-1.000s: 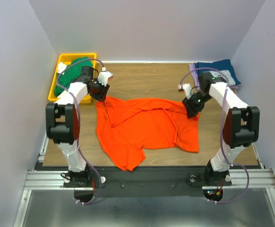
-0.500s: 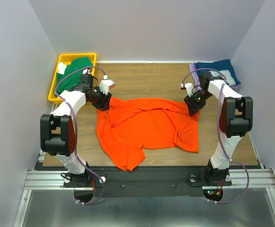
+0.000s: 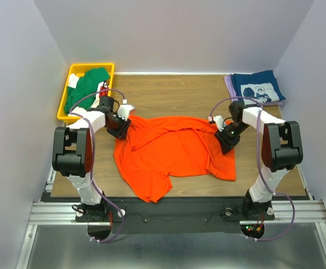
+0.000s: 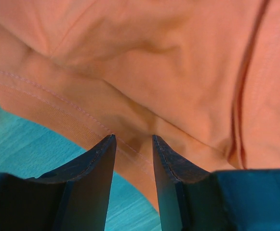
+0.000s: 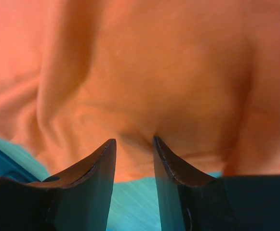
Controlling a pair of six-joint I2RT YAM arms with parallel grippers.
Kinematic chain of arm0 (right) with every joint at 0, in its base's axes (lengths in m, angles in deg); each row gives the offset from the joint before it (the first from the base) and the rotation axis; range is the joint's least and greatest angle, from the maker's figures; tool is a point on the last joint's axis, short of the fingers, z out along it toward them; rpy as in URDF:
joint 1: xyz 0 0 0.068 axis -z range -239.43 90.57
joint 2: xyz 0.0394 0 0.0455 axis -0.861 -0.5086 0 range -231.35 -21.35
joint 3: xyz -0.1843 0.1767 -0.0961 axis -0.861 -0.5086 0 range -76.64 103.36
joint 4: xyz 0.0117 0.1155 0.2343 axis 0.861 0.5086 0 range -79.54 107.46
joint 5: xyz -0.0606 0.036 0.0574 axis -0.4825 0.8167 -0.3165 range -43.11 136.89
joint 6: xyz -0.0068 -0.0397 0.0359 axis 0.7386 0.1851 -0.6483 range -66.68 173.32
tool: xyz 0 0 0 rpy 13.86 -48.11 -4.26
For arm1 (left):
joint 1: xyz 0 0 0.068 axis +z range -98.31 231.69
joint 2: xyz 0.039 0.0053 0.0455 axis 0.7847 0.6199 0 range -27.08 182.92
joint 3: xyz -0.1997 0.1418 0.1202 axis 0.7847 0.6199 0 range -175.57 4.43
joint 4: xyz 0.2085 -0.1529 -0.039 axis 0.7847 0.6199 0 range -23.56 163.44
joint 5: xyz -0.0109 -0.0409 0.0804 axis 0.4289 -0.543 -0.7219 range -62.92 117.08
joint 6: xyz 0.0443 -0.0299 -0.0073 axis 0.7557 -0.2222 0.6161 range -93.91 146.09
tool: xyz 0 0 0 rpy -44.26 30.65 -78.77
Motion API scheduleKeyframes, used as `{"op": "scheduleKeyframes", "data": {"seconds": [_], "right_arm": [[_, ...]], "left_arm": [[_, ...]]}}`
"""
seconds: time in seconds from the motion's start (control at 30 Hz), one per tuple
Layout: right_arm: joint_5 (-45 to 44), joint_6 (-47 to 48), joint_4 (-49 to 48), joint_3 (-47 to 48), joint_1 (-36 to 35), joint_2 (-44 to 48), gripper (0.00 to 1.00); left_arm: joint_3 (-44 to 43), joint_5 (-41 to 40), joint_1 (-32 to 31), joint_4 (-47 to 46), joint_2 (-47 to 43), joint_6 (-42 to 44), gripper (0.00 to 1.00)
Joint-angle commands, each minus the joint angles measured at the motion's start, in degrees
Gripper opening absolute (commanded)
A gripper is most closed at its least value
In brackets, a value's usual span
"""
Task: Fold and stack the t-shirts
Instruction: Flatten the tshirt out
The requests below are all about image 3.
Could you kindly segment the orange t shirt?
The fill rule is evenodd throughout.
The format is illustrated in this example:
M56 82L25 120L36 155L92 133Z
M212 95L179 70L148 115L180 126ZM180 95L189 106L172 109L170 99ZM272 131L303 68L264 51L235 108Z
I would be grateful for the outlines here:
M206 119L130 119L126 139L116 140L113 157L122 179L141 200L157 203L172 189L171 177L211 174L236 180L235 153L222 153L218 128Z

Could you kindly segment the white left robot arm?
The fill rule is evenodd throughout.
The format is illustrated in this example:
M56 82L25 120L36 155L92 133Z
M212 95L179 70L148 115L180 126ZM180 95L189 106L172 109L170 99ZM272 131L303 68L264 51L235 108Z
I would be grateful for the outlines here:
M116 102L102 96L96 107L72 111L80 118L78 121L54 130L52 167L71 182L80 196L81 203L72 207L79 222L102 221L108 214L104 192L93 179L95 133L106 128L111 136L124 140L131 124L129 116L135 110L123 99L114 111Z

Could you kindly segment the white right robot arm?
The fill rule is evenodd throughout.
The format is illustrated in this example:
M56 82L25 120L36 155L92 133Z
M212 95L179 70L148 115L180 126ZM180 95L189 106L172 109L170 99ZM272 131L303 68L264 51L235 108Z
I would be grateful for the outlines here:
M263 110L258 101L245 104L245 98L234 98L229 105L232 123L220 115L209 115L215 124L214 134L222 154L231 152L239 143L241 133L248 127L256 130L256 161L258 177L249 188L239 206L226 205L229 221L255 220L273 216L272 198L283 177L303 160L300 126L296 121L279 119Z

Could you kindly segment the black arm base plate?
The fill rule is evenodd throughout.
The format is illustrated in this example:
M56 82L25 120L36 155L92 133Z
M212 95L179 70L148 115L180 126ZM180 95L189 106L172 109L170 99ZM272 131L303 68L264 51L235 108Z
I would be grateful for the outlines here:
M245 197L164 198L147 203L138 198L113 198L112 203L73 205L76 222L107 223L107 231L122 234L240 233L264 230L274 220L271 202L253 203Z

